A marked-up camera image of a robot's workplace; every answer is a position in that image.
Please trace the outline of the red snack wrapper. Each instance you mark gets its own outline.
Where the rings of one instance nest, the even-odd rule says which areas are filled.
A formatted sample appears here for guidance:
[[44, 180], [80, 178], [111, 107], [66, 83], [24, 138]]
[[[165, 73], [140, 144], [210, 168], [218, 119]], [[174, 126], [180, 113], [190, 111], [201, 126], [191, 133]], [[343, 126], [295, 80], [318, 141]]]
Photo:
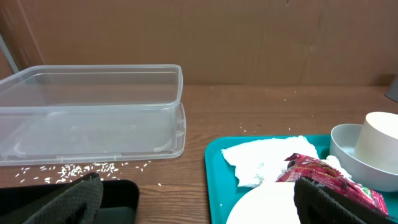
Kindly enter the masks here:
[[286, 158], [286, 161], [287, 170], [277, 179], [279, 182], [296, 182], [301, 177], [309, 177], [354, 202], [389, 214], [380, 193], [353, 182], [326, 162], [297, 153]]

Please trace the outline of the large white plate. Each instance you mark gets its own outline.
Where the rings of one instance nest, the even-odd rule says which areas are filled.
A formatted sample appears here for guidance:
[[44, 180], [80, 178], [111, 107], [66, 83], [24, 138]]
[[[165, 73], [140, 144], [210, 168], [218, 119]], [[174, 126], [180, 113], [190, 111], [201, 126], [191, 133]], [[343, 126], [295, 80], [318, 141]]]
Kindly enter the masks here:
[[293, 182], [262, 184], [242, 196], [227, 224], [300, 224]]

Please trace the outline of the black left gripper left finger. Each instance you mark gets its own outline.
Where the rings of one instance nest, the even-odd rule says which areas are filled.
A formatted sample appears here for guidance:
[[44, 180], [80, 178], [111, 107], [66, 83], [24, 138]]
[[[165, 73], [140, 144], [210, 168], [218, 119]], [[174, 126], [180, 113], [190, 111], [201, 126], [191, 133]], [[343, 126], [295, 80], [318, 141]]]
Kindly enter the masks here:
[[103, 183], [92, 172], [5, 215], [1, 223], [93, 223]]

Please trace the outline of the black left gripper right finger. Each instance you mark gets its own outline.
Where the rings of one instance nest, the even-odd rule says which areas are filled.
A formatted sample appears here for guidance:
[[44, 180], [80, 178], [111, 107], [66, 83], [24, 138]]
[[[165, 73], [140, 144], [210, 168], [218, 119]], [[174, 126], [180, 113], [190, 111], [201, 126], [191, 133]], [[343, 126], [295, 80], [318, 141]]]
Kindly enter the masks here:
[[395, 218], [350, 200], [309, 177], [295, 182], [301, 224], [395, 224]]

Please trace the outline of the white napkin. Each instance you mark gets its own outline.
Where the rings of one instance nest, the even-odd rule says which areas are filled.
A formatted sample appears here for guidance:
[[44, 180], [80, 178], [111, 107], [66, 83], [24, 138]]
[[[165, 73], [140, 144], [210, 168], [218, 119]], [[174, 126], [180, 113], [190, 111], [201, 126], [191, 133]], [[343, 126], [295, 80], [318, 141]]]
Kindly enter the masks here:
[[221, 151], [224, 159], [235, 167], [238, 187], [256, 188], [274, 185], [277, 189], [292, 190], [294, 182], [277, 182], [287, 171], [286, 158], [301, 154], [318, 159], [318, 153], [306, 137], [264, 139], [246, 142]]

